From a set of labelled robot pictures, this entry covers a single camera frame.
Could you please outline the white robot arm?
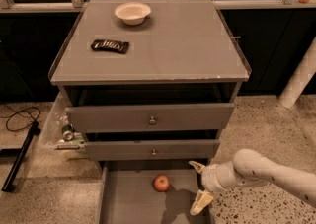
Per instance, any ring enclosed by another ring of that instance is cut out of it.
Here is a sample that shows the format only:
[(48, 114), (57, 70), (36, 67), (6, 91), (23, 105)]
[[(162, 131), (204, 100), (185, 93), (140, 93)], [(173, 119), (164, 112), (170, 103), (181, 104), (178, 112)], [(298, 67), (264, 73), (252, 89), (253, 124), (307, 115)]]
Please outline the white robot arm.
[(196, 161), (189, 164), (200, 174), (203, 190), (197, 192), (190, 214), (200, 214), (214, 200), (216, 193), (233, 187), (261, 187), (271, 183), (301, 201), (316, 207), (316, 175), (280, 165), (251, 150), (238, 150), (231, 161), (203, 165)]

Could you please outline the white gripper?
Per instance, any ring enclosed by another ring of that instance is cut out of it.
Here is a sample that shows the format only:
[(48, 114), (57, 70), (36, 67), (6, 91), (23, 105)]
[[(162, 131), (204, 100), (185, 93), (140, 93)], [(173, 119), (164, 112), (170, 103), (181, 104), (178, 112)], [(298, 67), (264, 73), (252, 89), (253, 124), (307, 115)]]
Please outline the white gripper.
[(192, 216), (200, 214), (213, 202), (214, 197), (210, 192), (225, 192), (237, 185), (235, 171), (231, 163), (205, 166), (197, 161), (189, 161), (189, 164), (201, 174), (201, 183), (206, 189), (197, 192), (190, 209)]

